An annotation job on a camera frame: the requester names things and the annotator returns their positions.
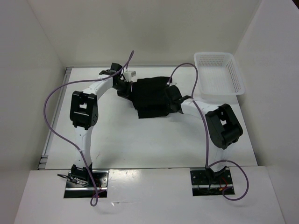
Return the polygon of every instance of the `white plastic basket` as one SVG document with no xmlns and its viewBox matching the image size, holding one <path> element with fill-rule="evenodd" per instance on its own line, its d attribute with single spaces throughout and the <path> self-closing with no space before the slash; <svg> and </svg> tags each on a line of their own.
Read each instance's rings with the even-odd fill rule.
<svg viewBox="0 0 299 224">
<path fill-rule="evenodd" d="M 206 95 L 241 95 L 245 92 L 235 58 L 230 53 L 194 54 L 199 89 Z"/>
</svg>

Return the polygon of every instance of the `white floor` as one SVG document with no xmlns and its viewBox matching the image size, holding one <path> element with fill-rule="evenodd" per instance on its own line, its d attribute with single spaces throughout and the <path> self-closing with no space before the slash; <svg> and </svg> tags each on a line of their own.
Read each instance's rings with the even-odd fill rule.
<svg viewBox="0 0 299 224">
<path fill-rule="evenodd" d="M 244 167 L 250 186 L 238 202 L 223 196 L 192 196 L 190 170 L 111 170 L 108 196 L 91 207 L 89 198 L 63 199 L 66 170 L 31 171 L 15 224 L 284 224 L 265 167 Z M 231 168 L 236 196 L 246 182 Z"/>
<path fill-rule="evenodd" d="M 72 69 L 70 80 L 95 79 L 108 68 Z M 170 76 L 174 68 L 131 68 L 138 78 Z M 190 95 L 195 80 L 193 68 L 178 69 L 173 82 L 182 95 Z M 75 140 L 70 121 L 71 94 L 81 91 L 91 83 L 69 85 L 60 113 L 56 131 Z M 195 98 L 201 99 L 198 88 Z M 213 105 L 228 103 L 232 106 L 241 126 L 243 136 L 229 147 L 228 158 L 241 166 L 256 166 L 256 159 L 236 97 L 221 97 L 205 102 Z M 93 129 L 91 156 L 93 168 L 189 168 L 205 165 L 205 133 L 202 121 L 190 115 L 171 114 L 165 118 L 138 119 L 130 101 L 108 90 L 98 101 L 99 120 Z M 222 157 L 210 141 L 210 163 Z M 75 149 L 69 143 L 51 135 L 47 147 L 49 155 L 46 169 L 70 169 L 75 161 Z"/>
</svg>

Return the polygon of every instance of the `black cloth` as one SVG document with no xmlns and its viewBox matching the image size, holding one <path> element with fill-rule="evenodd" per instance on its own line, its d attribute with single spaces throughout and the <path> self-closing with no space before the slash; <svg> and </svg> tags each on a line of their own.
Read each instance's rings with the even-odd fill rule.
<svg viewBox="0 0 299 224">
<path fill-rule="evenodd" d="M 168 80 L 169 77 L 154 77 L 132 83 L 130 100 L 139 118 L 165 117 L 170 113 L 164 92 Z"/>
</svg>

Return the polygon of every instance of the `purple cable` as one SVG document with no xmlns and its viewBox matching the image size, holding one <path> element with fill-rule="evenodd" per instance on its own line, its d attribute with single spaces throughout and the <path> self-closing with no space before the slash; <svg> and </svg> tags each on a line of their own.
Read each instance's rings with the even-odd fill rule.
<svg viewBox="0 0 299 224">
<path fill-rule="evenodd" d="M 90 179 L 92 180 L 93 187 L 94 187 L 94 189 L 95 189 L 95 194 L 92 196 L 92 198 L 91 198 L 91 200 L 90 200 L 90 205 L 93 206 L 93 207 L 97 205 L 98 200 L 99 200 L 99 199 L 98 199 L 98 197 L 99 197 L 99 193 L 101 193 L 102 191 L 98 191 L 98 189 L 97 189 L 97 185 L 96 185 L 96 183 L 95 183 L 95 181 L 94 181 L 94 178 L 93 178 L 93 175 L 92 175 L 92 173 L 90 172 L 90 170 L 89 170 L 89 168 L 88 168 L 86 159 L 85 159 L 85 157 L 84 157 L 84 155 L 83 155 L 81 149 L 80 149 L 74 142 L 72 142 L 71 140 L 69 140 L 69 139 L 65 138 L 64 136 L 60 135 L 59 133 L 57 133 L 57 132 L 51 127 L 50 123 L 48 122 L 47 115 L 46 115 L 46 107 L 47 107 L 47 103 L 48 103 L 48 100 L 50 99 L 50 97 L 51 97 L 57 90 L 61 89 L 62 87 L 66 86 L 66 85 L 70 85 L 70 84 L 74 84 L 74 83 L 98 82 L 98 81 L 103 81 L 103 80 L 112 78 L 113 76 L 116 76 L 117 74 L 119 74 L 119 73 L 121 72 L 121 70 L 123 70 L 125 67 L 128 67 L 128 64 L 129 64 L 129 62 L 131 61 L 131 59 L 132 59 L 132 57 L 133 57 L 133 54 L 134 54 L 134 51 L 132 50 L 132 52 L 131 52 L 131 54 L 130 54 L 130 56 L 129 56 L 129 59 L 128 59 L 128 61 L 124 64 L 124 66 L 123 66 L 120 70 L 118 70 L 116 73 L 114 73 L 113 75 L 111 75 L 111 76 L 109 76 L 109 77 L 105 77 L 105 78 L 102 78 L 102 79 L 79 80 L 79 81 L 74 81 L 74 82 L 70 82 L 70 83 L 65 83 L 65 84 L 63 84 L 63 85 L 57 87 L 56 89 L 54 89 L 54 90 L 47 96 L 47 98 L 46 98 L 46 100 L 45 100 L 45 103 L 44 103 L 44 105 L 43 105 L 43 118 L 44 118 L 44 120 L 45 120 L 46 125 L 48 126 L 48 128 L 49 128 L 55 135 L 57 135 L 59 138 L 61 138 L 61 139 L 65 140 L 65 141 L 69 142 L 70 144 L 72 144 L 72 145 L 73 145 L 73 146 L 80 152 L 80 154 L 81 154 L 81 156 L 82 156 L 83 162 L 84 162 L 84 164 L 85 164 L 85 166 L 86 166 L 87 172 L 88 172 L 88 174 L 89 174 L 89 176 L 90 176 Z"/>
<path fill-rule="evenodd" d="M 197 103 L 196 103 L 196 101 L 194 100 L 194 97 L 193 97 L 193 96 L 194 96 L 194 91 L 195 91 L 195 88 L 196 88 L 196 85 L 197 85 L 197 81 L 198 81 L 198 70 L 197 70 L 196 66 L 195 66 L 194 64 L 192 64 L 192 63 L 182 63 L 182 64 L 178 65 L 178 66 L 173 70 L 172 74 L 170 75 L 169 80 L 168 80 L 168 83 L 170 83 L 171 78 L 172 78 L 174 72 L 175 72 L 179 67 L 181 67 L 181 66 L 183 66 L 183 65 L 190 65 L 190 66 L 192 66 L 192 67 L 195 69 L 195 71 L 196 71 L 196 79 L 195 79 L 195 83 L 194 83 L 194 86 L 193 86 L 193 89 L 192 89 L 191 99 L 192 99 L 192 102 L 194 103 L 195 107 L 197 108 L 197 110 L 198 110 L 198 112 L 199 112 L 199 114 L 200 114 L 200 116 L 201 116 L 202 122 L 204 123 L 204 127 L 205 127 L 205 133 L 206 133 L 206 164 L 205 164 L 205 167 L 206 167 L 206 168 L 210 168 L 210 167 L 212 167 L 212 166 L 214 166 L 215 164 L 218 164 L 218 163 L 220 163 L 220 162 L 230 162 L 230 163 L 235 164 L 235 165 L 242 171 L 242 173 L 243 173 L 244 176 L 245 176 L 246 184 L 247 184 L 245 193 L 244 193 L 242 196 L 240 196 L 239 198 L 229 198 L 229 197 L 226 197 L 226 196 L 224 195 L 225 191 L 226 191 L 227 189 L 229 189 L 229 188 L 232 188 L 232 187 L 228 187 L 228 188 L 225 188 L 225 189 L 222 191 L 222 195 L 223 195 L 226 199 L 228 199 L 228 200 L 230 200 L 230 201 L 238 201 L 238 200 L 241 200 L 242 198 L 244 198 L 244 197 L 246 196 L 246 194 L 248 193 L 248 189 L 249 189 L 249 180 L 248 180 L 248 177 L 247 177 L 246 173 L 245 173 L 244 170 L 242 169 L 242 167 L 240 167 L 237 163 L 235 163 L 234 161 L 231 161 L 231 160 L 219 160 L 219 161 L 216 161 L 216 162 L 212 163 L 211 165 L 208 165 L 208 164 L 209 164 L 209 134 L 208 134 L 208 128 L 207 128 L 207 125 L 206 125 L 205 116 L 203 115 L 201 109 L 199 108 L 199 106 L 197 105 Z"/>
</svg>

